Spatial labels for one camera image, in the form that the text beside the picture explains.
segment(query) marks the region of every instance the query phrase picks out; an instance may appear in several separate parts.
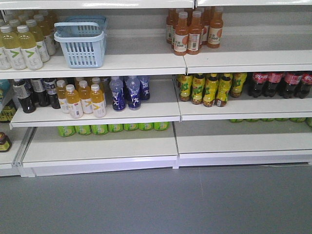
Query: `orange juice bottle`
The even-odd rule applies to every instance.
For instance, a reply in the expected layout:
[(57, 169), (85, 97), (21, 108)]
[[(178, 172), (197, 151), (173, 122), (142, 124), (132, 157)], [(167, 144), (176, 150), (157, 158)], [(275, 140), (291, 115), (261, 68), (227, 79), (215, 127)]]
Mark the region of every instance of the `orange juice bottle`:
[(175, 27), (175, 55), (186, 54), (189, 30), (187, 27), (187, 12), (179, 13), (179, 21)]
[(192, 23), (189, 28), (189, 40), (187, 43), (187, 53), (190, 55), (197, 55), (199, 53), (199, 43), (201, 35), (201, 12), (193, 11)]
[(210, 28), (208, 34), (208, 44), (209, 48), (219, 48), (220, 46), (220, 39), (222, 35), (222, 27), (223, 27), (223, 20), (222, 20), (222, 6), (216, 6), (214, 9), (214, 17), (210, 21)]

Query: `drink bottle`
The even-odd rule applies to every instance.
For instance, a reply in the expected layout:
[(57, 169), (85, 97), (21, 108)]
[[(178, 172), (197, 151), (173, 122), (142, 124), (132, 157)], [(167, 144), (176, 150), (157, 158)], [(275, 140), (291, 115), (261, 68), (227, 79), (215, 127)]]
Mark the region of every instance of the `drink bottle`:
[(187, 12), (179, 13), (178, 24), (175, 27), (175, 55), (183, 56), (186, 54), (189, 30), (187, 27)]
[(219, 48), (220, 39), (222, 36), (223, 20), (222, 20), (222, 6), (216, 6), (214, 8), (214, 15), (210, 21), (208, 43), (209, 48)]
[(18, 26), (18, 37), (21, 52), (27, 67), (30, 70), (38, 70), (43, 66), (34, 36), (29, 32), (27, 25)]
[(14, 79), (13, 90), (25, 113), (32, 113), (36, 110), (36, 107), (30, 98), (31, 93), (26, 87), (26, 82), (24, 80)]
[(130, 95), (128, 106), (131, 110), (138, 110), (141, 106), (141, 101), (139, 98), (140, 81), (136, 76), (129, 76), (126, 84)]
[(69, 108), (66, 100), (66, 82), (62, 79), (57, 81), (58, 102), (63, 113), (68, 114)]
[(123, 93), (123, 82), (119, 77), (111, 77), (109, 84), (113, 96), (113, 109), (115, 111), (122, 111), (126, 108), (126, 102)]
[(45, 78), (43, 82), (47, 90), (52, 108), (59, 109), (60, 105), (59, 105), (59, 99), (58, 99), (58, 94), (57, 94), (57, 79)]
[(37, 22), (34, 19), (29, 19), (26, 21), (29, 31), (34, 35), (37, 48), (39, 50), (40, 58), (42, 62), (47, 62), (50, 59), (47, 46), (44, 41), (44, 36), (42, 30), (37, 26)]
[(82, 105), (80, 102), (79, 94), (75, 90), (74, 85), (68, 84), (66, 86), (66, 100), (69, 109), (69, 114), (72, 118), (80, 118), (83, 115)]
[(104, 96), (98, 84), (91, 85), (91, 100), (93, 114), (97, 118), (102, 118), (106, 115)]
[(86, 80), (79, 81), (78, 93), (83, 112), (86, 114), (92, 113), (91, 89), (88, 86), (88, 82)]
[(15, 70), (22, 70), (26, 68), (26, 63), (20, 50), (20, 42), (16, 33), (12, 32), (9, 25), (0, 27), (2, 34), (2, 42), (5, 52), (9, 58), (11, 66)]
[(50, 99), (48, 97), (45, 85), (42, 78), (31, 79), (31, 84), (34, 88), (35, 94), (38, 99), (39, 106), (48, 106), (50, 105)]

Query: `shelf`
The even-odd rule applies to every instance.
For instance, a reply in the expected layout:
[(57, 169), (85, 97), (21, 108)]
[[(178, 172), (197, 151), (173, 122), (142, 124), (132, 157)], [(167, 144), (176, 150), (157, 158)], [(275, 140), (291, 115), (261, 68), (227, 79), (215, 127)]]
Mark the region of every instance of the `shelf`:
[(178, 166), (312, 161), (306, 123), (187, 121), (175, 124)]
[(61, 49), (39, 70), (12, 68), (0, 71), (0, 78), (50, 78), (89, 76), (136, 76), (184, 74), (183, 57), (175, 56), (163, 35), (154, 37), (108, 37), (104, 65), (94, 69), (68, 68)]
[(174, 167), (173, 127), (62, 138), (56, 127), (37, 128), (23, 160), (36, 176)]
[(162, 122), (179, 121), (180, 111), (176, 101), (175, 91), (171, 79), (151, 79), (151, 98), (141, 103), (139, 110), (133, 111), (126, 106), (121, 112), (113, 110), (108, 99), (106, 116), (96, 118), (93, 114), (84, 114), (82, 118), (73, 119), (69, 114), (64, 114), (60, 109), (37, 107), (30, 114), (25, 114), (18, 109), (11, 121), (12, 127), (42, 127), (42, 126), (68, 126), (112, 123), (136, 122)]

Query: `red label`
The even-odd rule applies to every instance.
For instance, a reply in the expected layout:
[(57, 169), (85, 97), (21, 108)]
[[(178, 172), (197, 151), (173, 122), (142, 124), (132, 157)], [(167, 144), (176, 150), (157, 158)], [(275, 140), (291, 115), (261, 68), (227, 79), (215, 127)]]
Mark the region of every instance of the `red label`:
[(265, 83), (268, 80), (268, 74), (254, 72), (253, 80), (257, 83)]
[(297, 84), (299, 84), (301, 78), (302, 78), (302, 76), (287, 73), (285, 76), (285, 82), (288, 84), (297, 85)]

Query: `white bottle cap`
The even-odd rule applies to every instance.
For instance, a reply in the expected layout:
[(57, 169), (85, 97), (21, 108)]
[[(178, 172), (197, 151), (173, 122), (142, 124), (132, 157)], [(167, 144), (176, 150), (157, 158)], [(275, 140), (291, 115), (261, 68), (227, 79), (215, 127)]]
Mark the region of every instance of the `white bottle cap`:
[(99, 85), (98, 84), (91, 85), (91, 90), (92, 91), (99, 91)]
[(66, 91), (68, 91), (68, 92), (73, 92), (74, 90), (75, 90), (74, 85), (68, 84), (68, 85), (66, 86)]
[(28, 29), (27, 25), (20, 25), (20, 26), (18, 26), (18, 32), (19, 33), (26, 33), (28, 31), (29, 31), (29, 29)]

